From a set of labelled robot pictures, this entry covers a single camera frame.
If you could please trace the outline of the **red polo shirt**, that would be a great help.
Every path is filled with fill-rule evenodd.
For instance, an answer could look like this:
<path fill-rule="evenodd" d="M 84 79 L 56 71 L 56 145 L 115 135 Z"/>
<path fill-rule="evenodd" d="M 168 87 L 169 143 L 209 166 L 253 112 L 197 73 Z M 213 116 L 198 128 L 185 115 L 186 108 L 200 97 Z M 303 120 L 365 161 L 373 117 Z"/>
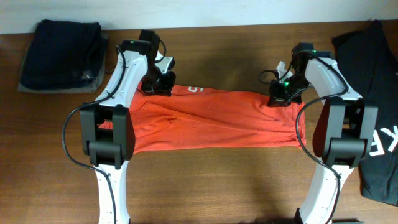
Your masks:
<path fill-rule="evenodd" d="M 296 123 L 302 105 L 269 107 L 267 95 L 175 85 L 171 96 L 137 91 L 130 115 L 134 151 L 201 148 L 300 147 L 305 123 Z"/>

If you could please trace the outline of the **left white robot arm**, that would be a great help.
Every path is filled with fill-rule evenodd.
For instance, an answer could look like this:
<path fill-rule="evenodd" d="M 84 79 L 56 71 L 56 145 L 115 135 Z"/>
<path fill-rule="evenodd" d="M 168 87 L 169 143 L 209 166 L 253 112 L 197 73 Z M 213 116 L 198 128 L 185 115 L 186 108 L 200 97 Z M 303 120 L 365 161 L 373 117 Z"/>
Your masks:
<path fill-rule="evenodd" d="M 160 40 L 125 40 L 106 88 L 78 111 L 83 152 L 96 173 L 100 223 L 130 223 L 126 176 L 136 145 L 130 107 L 136 93 L 171 96 L 173 57 L 159 52 Z"/>

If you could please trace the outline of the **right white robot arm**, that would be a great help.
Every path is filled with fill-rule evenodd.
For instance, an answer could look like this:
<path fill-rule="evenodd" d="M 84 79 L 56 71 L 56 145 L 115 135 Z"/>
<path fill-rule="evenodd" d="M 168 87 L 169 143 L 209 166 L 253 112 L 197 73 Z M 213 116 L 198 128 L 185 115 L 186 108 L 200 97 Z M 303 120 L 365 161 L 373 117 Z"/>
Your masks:
<path fill-rule="evenodd" d="M 301 94 L 310 87 L 318 97 L 304 104 L 304 109 L 318 102 L 323 105 L 313 134 L 313 152 L 305 147 L 300 134 L 304 110 L 298 112 L 295 121 L 300 147 L 316 162 L 316 168 L 294 223 L 332 223 L 344 182 L 370 153 L 377 104 L 364 100 L 349 85 L 330 52 L 315 50 L 308 43 L 295 46 L 289 66 L 280 63 L 273 74 L 269 107 L 300 104 Z"/>

